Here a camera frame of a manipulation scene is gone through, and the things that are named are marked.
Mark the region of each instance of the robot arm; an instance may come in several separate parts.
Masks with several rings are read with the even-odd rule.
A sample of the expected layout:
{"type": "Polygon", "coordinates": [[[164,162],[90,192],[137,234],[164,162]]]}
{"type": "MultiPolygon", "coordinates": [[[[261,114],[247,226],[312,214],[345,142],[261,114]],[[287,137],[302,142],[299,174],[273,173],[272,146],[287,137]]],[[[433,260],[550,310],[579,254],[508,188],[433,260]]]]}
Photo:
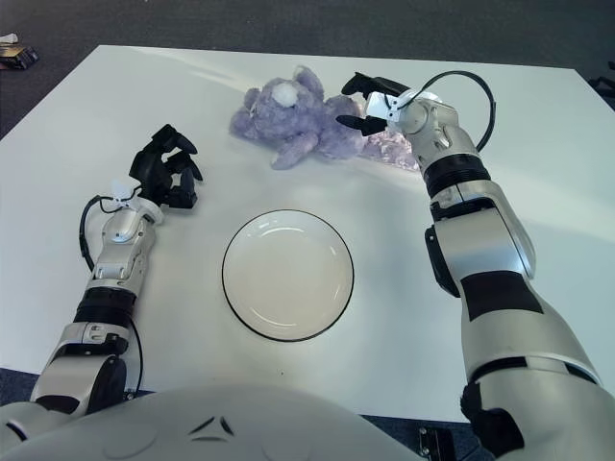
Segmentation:
{"type": "Polygon", "coordinates": [[[433,272],[462,301],[461,409],[477,436],[505,460],[612,459],[615,400],[566,322],[531,287],[529,236],[455,109],[380,80],[356,74],[344,92],[367,97],[367,119],[338,121],[363,134],[385,121],[412,144],[430,195],[433,272]]]}
{"type": "Polygon", "coordinates": [[[3,408],[0,453],[124,399],[126,365],[120,356],[130,341],[129,328],[134,326],[135,301],[154,244],[155,225],[163,219],[160,206],[192,208],[196,202],[194,178],[201,180],[202,176],[190,154],[196,154],[196,148],[166,125],[136,155],[130,171],[132,183],[113,184],[114,197],[108,199],[114,208],[107,211],[112,217],[103,227],[103,248],[93,266],[83,227],[89,207],[103,198],[97,196],[88,203],[80,244],[91,269],[90,280],[73,322],[64,328],[38,378],[31,402],[3,408]],[[162,161],[163,154],[176,148],[181,151],[162,161]],[[172,185],[173,174],[181,175],[179,185],[172,185]]]}

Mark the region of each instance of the white pom-pom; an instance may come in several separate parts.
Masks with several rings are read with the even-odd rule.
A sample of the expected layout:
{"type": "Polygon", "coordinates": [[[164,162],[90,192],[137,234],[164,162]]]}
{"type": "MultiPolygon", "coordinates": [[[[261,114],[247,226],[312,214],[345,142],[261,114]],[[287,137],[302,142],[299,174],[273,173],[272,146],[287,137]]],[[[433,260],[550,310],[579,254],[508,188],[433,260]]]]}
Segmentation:
{"type": "Polygon", "coordinates": [[[294,72],[294,74],[292,74],[292,78],[293,78],[293,79],[295,79],[295,80],[297,80],[297,77],[299,77],[299,74],[301,74],[301,73],[302,73],[304,70],[306,70],[306,69],[307,69],[307,67],[305,67],[304,65],[298,65],[298,66],[295,68],[295,72],[294,72]]]}
{"type": "Polygon", "coordinates": [[[297,90],[288,82],[275,85],[271,96],[283,108],[290,108],[297,104],[297,90]]]}

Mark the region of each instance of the white table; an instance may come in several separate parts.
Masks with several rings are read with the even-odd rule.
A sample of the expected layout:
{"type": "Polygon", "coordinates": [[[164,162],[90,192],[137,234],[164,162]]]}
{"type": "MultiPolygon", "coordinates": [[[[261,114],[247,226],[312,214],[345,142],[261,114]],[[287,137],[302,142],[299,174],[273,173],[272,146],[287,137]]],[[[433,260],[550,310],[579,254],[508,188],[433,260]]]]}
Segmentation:
{"type": "MultiPolygon", "coordinates": [[[[77,227],[85,202],[127,175],[165,123],[199,149],[207,176],[193,211],[168,211],[138,301],[144,388],[238,379],[280,383],[363,414],[463,421],[460,306],[433,280],[423,241],[431,224],[417,175],[362,159],[309,159],[275,172],[271,153],[228,134],[243,92],[297,64],[327,95],[359,70],[419,86],[454,68],[478,72],[498,100],[483,158],[526,224],[538,254],[535,286],[569,321],[615,392],[615,114],[573,70],[434,61],[323,58],[98,47],[0,142],[0,366],[39,373],[86,286],[77,227]],[[234,232],[271,209],[330,222],[356,266],[342,318],[297,344],[237,321],[221,287],[234,232]]],[[[471,81],[434,87],[474,137],[487,118],[471,81]]],[[[106,216],[91,213],[100,249],[106,216]]],[[[136,371],[135,348],[126,354],[136,371]]]]}

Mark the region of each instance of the stuffed bear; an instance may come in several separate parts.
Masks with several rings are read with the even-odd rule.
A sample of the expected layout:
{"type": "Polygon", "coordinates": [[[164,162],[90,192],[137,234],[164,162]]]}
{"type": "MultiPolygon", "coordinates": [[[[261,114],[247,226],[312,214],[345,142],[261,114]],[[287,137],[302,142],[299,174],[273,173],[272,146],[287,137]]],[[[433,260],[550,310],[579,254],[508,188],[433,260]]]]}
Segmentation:
{"type": "Polygon", "coordinates": [[[337,123],[341,114],[360,116],[360,107],[343,95],[325,101],[318,77],[298,66],[292,80],[277,78],[262,90],[249,89],[231,121],[231,133],[273,145],[278,154],[271,166],[283,170],[312,152],[326,158],[360,154],[367,140],[337,123]]]}
{"type": "Polygon", "coordinates": [[[404,170],[419,171],[419,163],[412,154],[410,143],[403,134],[388,129],[367,136],[365,147],[359,155],[404,170]]]}

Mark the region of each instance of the black cable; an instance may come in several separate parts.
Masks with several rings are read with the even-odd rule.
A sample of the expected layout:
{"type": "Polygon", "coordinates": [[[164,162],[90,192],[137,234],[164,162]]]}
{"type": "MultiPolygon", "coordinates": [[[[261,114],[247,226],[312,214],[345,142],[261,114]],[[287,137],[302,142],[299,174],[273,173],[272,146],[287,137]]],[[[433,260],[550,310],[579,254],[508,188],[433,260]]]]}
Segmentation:
{"type": "Polygon", "coordinates": [[[98,206],[100,207],[100,210],[103,213],[105,213],[105,214],[114,214],[115,212],[117,212],[117,211],[119,211],[120,209],[123,208],[123,206],[118,206],[116,209],[112,209],[112,210],[105,209],[103,207],[103,200],[107,200],[107,198],[106,197],[105,198],[101,197],[101,200],[98,202],[98,206]]]}
{"type": "Polygon", "coordinates": [[[81,213],[81,220],[79,221],[79,248],[81,249],[81,256],[86,260],[86,264],[90,272],[94,270],[94,261],[92,261],[92,257],[89,255],[89,246],[87,245],[86,218],[89,209],[97,203],[100,203],[100,201],[100,195],[96,195],[89,199],[89,202],[87,202],[84,211],[81,213]]]}
{"type": "Polygon", "coordinates": [[[479,143],[477,144],[477,151],[480,152],[482,150],[482,148],[489,141],[489,138],[491,137],[491,134],[493,133],[493,127],[496,124],[496,102],[493,99],[493,93],[491,92],[491,88],[489,87],[487,82],[485,80],[483,80],[482,77],[478,76],[477,74],[475,74],[473,72],[468,72],[468,71],[465,71],[465,70],[450,70],[448,72],[442,72],[441,74],[438,74],[435,77],[432,77],[431,79],[429,79],[428,82],[423,85],[423,87],[419,90],[418,93],[416,93],[414,96],[412,96],[412,98],[407,103],[405,103],[403,106],[399,107],[398,109],[406,108],[407,106],[412,104],[414,102],[414,100],[423,91],[425,91],[427,88],[432,86],[435,82],[437,82],[441,78],[447,77],[449,75],[462,75],[464,77],[468,77],[469,79],[472,79],[477,84],[479,84],[479,86],[482,88],[484,93],[487,95],[487,98],[489,99],[489,123],[487,124],[487,129],[485,130],[484,134],[482,135],[482,138],[480,139],[479,143]]]}
{"type": "Polygon", "coordinates": [[[138,391],[141,389],[141,380],[143,379],[143,347],[141,346],[141,338],[136,330],[135,321],[131,316],[128,317],[131,327],[135,332],[136,344],[138,345],[138,380],[136,382],[135,397],[138,397],[138,391]]]}
{"type": "Polygon", "coordinates": [[[126,197],[125,199],[120,199],[120,202],[128,202],[129,200],[132,200],[135,197],[135,194],[138,190],[141,190],[143,187],[141,187],[140,185],[138,185],[137,187],[135,187],[133,189],[133,193],[131,194],[130,197],[126,197]]]}

